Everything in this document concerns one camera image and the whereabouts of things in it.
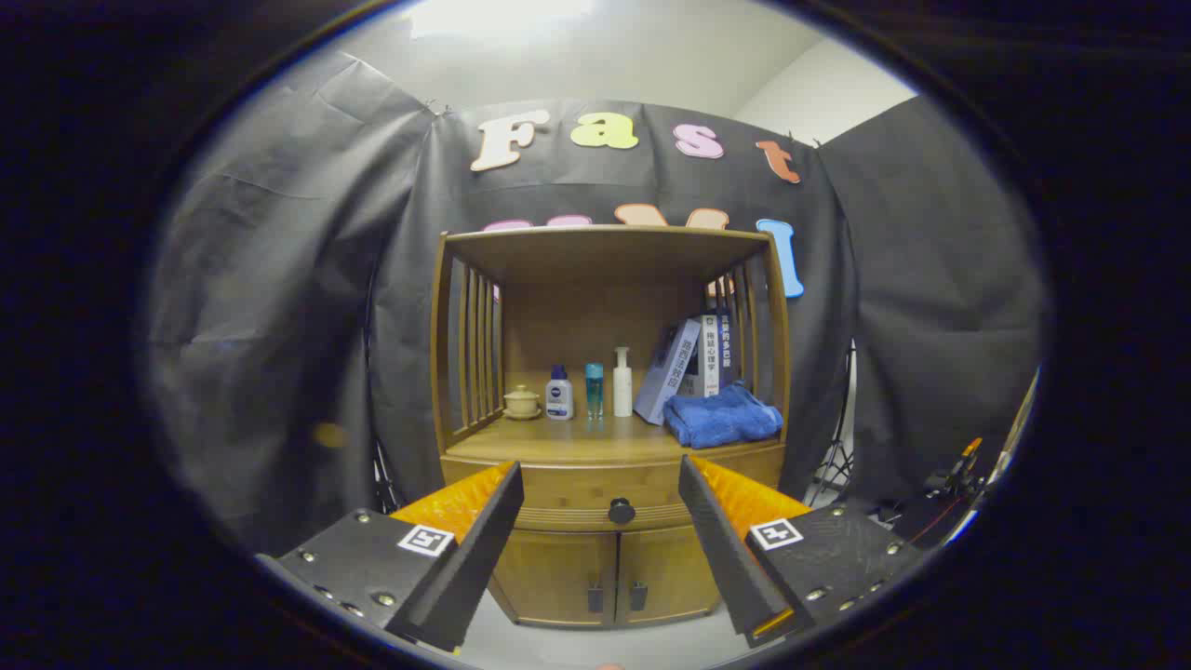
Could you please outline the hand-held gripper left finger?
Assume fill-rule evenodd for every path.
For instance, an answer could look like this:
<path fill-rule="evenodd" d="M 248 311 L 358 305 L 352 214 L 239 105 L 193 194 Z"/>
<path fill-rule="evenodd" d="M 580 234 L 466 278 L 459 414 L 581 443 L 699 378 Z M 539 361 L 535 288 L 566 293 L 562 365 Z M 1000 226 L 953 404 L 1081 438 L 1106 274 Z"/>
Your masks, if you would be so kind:
<path fill-rule="evenodd" d="M 524 501 L 503 462 L 385 515 L 354 509 L 257 564 L 335 620 L 382 643 L 464 643 Z"/>

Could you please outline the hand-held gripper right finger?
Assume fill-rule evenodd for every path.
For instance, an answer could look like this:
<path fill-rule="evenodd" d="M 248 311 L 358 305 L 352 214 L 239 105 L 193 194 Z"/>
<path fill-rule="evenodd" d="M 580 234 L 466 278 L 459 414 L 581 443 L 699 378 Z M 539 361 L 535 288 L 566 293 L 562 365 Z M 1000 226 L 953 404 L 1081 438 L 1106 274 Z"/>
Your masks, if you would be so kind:
<path fill-rule="evenodd" d="M 752 649 L 837 624 L 923 558 L 860 506 L 807 505 L 685 455 L 679 493 L 729 619 Z"/>

